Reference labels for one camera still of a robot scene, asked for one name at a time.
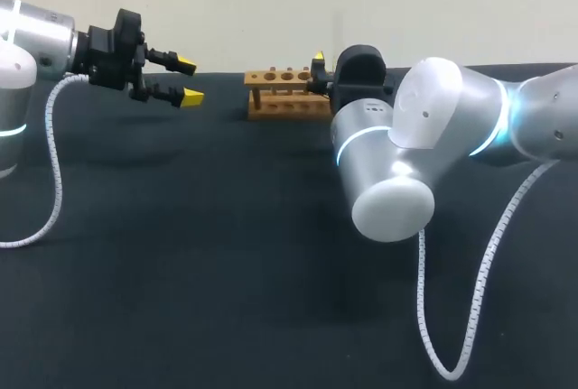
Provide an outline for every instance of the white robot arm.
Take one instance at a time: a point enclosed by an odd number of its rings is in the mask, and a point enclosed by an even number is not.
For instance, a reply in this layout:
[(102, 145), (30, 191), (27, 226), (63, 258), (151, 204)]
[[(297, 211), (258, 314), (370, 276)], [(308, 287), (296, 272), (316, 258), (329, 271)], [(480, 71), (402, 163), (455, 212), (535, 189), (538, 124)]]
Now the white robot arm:
[(0, 39), (0, 179), (16, 168), (35, 82), (32, 55)]
[(140, 14), (120, 10), (111, 30), (76, 30), (74, 19), (20, 0), (0, 0), (0, 179), (14, 170), (25, 116), (36, 79), (87, 75), (90, 84), (122, 90), (131, 98), (149, 97), (174, 107), (194, 107), (203, 95), (183, 87), (147, 83), (146, 61), (192, 76), (196, 65), (175, 52), (149, 49)]
[(394, 106), (364, 98), (334, 117), (337, 164), (357, 229), (395, 242), (434, 213), (434, 189), (461, 158), (508, 165), (578, 157), (578, 69), (512, 83), (440, 58), (409, 70)]

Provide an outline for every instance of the wooden test tube rack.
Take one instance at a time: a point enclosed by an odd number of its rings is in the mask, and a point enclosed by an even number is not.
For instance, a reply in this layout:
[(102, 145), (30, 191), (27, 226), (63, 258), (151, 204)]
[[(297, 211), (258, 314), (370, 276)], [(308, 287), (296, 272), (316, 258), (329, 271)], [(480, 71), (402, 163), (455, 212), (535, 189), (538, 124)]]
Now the wooden test tube rack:
[(249, 119), (331, 119), (329, 99), (307, 91), (310, 77), (307, 67), (245, 73), (245, 85), (251, 88)]

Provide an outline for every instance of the dark fabric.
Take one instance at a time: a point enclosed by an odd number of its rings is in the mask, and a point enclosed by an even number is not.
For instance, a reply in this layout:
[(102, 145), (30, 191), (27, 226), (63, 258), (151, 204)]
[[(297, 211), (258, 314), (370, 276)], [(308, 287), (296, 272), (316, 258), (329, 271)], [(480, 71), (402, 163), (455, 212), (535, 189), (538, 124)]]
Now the dark fabric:
[[(521, 80), (560, 67), (482, 70)], [(470, 367), (447, 384), (416, 326), (417, 239), (356, 232), (328, 124), (249, 123), (240, 75), (193, 81), (207, 93), (193, 110), (88, 87), (58, 100), (61, 218), (40, 244), (0, 252), (3, 388), (578, 385), (578, 166), (549, 171), (513, 218)], [(2, 240), (51, 210), (49, 89), (36, 89), (19, 169), (0, 181)], [(534, 167), (466, 159), (435, 192), (426, 307), (447, 366), (487, 240)]]

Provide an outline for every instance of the white background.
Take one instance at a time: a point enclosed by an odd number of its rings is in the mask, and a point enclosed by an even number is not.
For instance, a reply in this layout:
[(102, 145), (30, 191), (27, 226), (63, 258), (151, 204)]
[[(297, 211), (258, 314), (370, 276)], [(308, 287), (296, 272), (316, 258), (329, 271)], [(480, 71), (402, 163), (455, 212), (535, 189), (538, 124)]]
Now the white background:
[(149, 45), (200, 71), (307, 65), (346, 46), (377, 46), (389, 67), (427, 56), (464, 65), (578, 60), (578, 0), (23, 0), (112, 27), (143, 15)]

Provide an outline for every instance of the coiled cable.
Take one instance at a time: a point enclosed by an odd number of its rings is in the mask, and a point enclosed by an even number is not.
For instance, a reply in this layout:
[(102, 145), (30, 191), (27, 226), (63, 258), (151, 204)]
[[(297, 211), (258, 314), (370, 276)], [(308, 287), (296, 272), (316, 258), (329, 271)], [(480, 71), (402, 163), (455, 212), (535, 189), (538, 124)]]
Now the coiled cable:
[(486, 288), (486, 281), (488, 280), (489, 269), (491, 263), (494, 259), (494, 255), (499, 246), (499, 242), (506, 231), (509, 221), (512, 219), (516, 208), (519, 206), (521, 200), (530, 190), (532, 185), (540, 178), (542, 174), (548, 171), (556, 162), (544, 163), (538, 166), (530, 176), (524, 180), (524, 182), (517, 189), (516, 193), (506, 206), (506, 210), (499, 219), (494, 233), (489, 240), (486, 252), (481, 260), (480, 270), (478, 271), (478, 278), (476, 279), (476, 285), (474, 287), (473, 298), (471, 299), (470, 316), (468, 318), (468, 326), (466, 329), (465, 338), (463, 340), (463, 346), (461, 348), (460, 358), (458, 359), (458, 364), (453, 369), (453, 371), (448, 371), (448, 369), (443, 366), (439, 357), (435, 354), (434, 346), (432, 345), (432, 340), (430, 339), (429, 333), (427, 331), (427, 325), (425, 324), (425, 310), (424, 310), (424, 288), (425, 288), (425, 231), (421, 230), (419, 232), (419, 259), (417, 265), (417, 324), (419, 327), (420, 335), (422, 336), (422, 341), (424, 342), (425, 351), (430, 357), (433, 366), (440, 375), (446, 380), (455, 381), (458, 380), (463, 372), (468, 366), (470, 360), (471, 351), (473, 349), (473, 341), (476, 338), (476, 330), (478, 329), (478, 322), (480, 320), (481, 304), (484, 298), (484, 290)]
[(48, 151), (51, 157), (52, 173), (54, 175), (54, 207), (52, 213), (48, 218), (48, 221), (37, 233), (32, 236), (25, 238), (24, 240), (18, 240), (15, 242), (0, 242), (0, 248), (13, 248), (22, 247), (30, 245), (37, 240), (43, 238), (58, 220), (58, 216), (62, 209), (62, 178), (61, 178), (61, 166), (58, 163), (58, 154), (56, 153), (56, 143), (54, 142), (54, 130), (52, 128), (52, 110), (54, 109), (54, 103), (60, 92), (65, 89), (68, 85), (75, 82), (89, 82), (89, 77), (85, 75), (73, 75), (61, 80), (56, 87), (54, 87), (48, 96), (48, 101), (46, 102), (46, 109), (44, 111), (44, 123), (46, 125), (46, 137), (48, 139)]

